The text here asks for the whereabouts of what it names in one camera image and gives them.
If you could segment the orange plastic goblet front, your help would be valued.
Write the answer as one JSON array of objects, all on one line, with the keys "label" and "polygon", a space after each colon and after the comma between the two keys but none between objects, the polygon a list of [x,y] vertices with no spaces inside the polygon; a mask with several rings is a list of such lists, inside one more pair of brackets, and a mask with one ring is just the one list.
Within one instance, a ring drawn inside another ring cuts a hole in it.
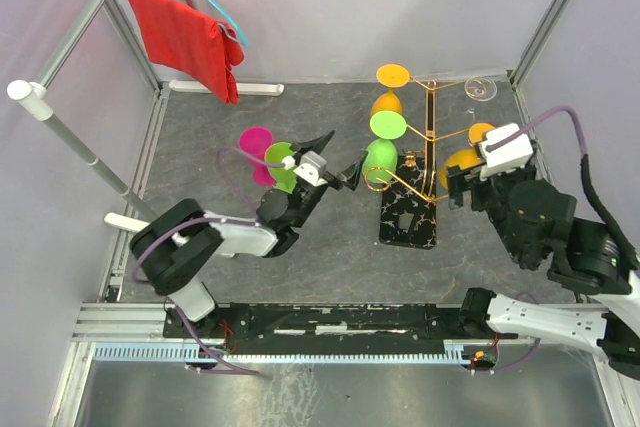
[{"label": "orange plastic goblet front", "polygon": [[396,91],[409,83],[409,71],[398,64],[385,64],[376,71],[376,79],[386,91],[373,103],[371,116],[387,111],[402,114],[402,103]]}]

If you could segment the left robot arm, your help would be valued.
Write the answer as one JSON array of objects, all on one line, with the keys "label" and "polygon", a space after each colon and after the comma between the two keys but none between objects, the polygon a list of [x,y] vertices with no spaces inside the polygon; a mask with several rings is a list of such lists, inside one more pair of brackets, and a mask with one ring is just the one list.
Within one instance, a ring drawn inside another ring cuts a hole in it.
[{"label": "left robot arm", "polygon": [[252,218],[215,214],[194,199],[180,201],[131,239],[129,247],[136,259],[134,280],[139,282],[142,272],[157,295],[169,298],[186,315],[187,327],[197,336],[215,334],[221,322],[217,302],[198,279],[208,260],[216,255],[279,257],[297,242],[298,230],[328,189],[357,188],[367,153],[363,151],[348,168],[334,174],[322,157],[333,136],[329,132],[293,143],[274,161],[266,154],[258,156],[232,147],[232,152],[260,166],[291,173],[293,187],[267,190]]}]

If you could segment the orange plastic goblet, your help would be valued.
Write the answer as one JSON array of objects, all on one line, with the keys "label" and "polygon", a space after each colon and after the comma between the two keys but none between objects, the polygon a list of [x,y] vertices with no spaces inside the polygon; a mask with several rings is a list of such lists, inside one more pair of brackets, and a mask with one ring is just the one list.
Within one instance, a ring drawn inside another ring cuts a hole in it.
[{"label": "orange plastic goblet", "polygon": [[396,91],[409,83],[409,71],[398,64],[385,64],[376,71],[376,79],[386,91],[373,103],[371,116],[387,111],[402,114],[402,103]]},{"label": "orange plastic goblet", "polygon": [[476,145],[484,140],[485,134],[493,130],[494,126],[485,122],[473,124],[467,131],[467,140],[469,147],[453,153],[439,170],[439,181],[441,185],[448,189],[448,180],[446,176],[447,169],[450,167],[459,167],[465,170],[479,165],[482,158],[476,152]]}]

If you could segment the pink plastic goblet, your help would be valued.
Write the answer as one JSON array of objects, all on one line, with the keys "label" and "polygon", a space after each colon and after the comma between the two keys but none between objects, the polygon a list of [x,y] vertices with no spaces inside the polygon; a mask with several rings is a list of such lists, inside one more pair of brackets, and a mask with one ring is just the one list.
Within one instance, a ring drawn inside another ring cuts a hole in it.
[{"label": "pink plastic goblet", "polygon": [[[272,144],[272,133],[267,128],[258,126],[246,129],[238,139],[238,147],[259,160],[264,160],[265,152]],[[275,184],[266,166],[255,160],[247,159],[247,161],[253,166],[253,180],[256,185],[271,187]]]}]

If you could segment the green plastic goblet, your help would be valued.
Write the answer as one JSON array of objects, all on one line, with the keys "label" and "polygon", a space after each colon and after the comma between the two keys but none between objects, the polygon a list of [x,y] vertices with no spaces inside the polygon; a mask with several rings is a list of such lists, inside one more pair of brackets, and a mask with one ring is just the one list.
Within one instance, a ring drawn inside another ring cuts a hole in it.
[{"label": "green plastic goblet", "polygon": [[382,110],[370,117],[369,127],[376,139],[366,148],[362,174],[369,188],[384,189],[397,168],[398,152],[394,140],[405,134],[407,123],[402,114]]},{"label": "green plastic goblet", "polygon": [[[265,152],[264,160],[270,164],[282,164],[283,159],[294,155],[289,142],[276,142],[272,144]],[[294,169],[285,169],[284,167],[268,168],[269,174],[275,180],[275,187],[288,194],[292,193],[297,183],[297,176]]]}]

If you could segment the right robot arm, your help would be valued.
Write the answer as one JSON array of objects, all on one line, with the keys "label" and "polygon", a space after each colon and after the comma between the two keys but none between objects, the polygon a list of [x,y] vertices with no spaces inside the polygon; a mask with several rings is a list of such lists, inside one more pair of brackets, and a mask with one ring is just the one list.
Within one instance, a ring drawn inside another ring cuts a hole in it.
[{"label": "right robot arm", "polygon": [[575,215],[575,197],[536,176],[527,163],[481,179],[479,167],[446,170],[449,204],[486,213],[511,260],[525,270],[549,261],[550,281],[601,304],[592,314],[523,303],[485,288],[467,291],[457,314],[468,337],[515,334],[572,346],[607,361],[614,371],[639,377],[639,260],[635,248],[593,187],[589,158],[581,184],[595,221]]}]

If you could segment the clear champagne flute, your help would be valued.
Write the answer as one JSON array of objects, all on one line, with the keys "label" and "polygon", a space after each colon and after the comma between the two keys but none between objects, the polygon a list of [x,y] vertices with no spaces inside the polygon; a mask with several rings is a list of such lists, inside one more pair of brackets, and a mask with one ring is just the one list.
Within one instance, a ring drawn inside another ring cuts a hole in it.
[{"label": "clear champagne flute", "polygon": [[473,77],[464,84],[466,95],[472,100],[488,102],[492,100],[498,92],[496,83],[485,77]]}]

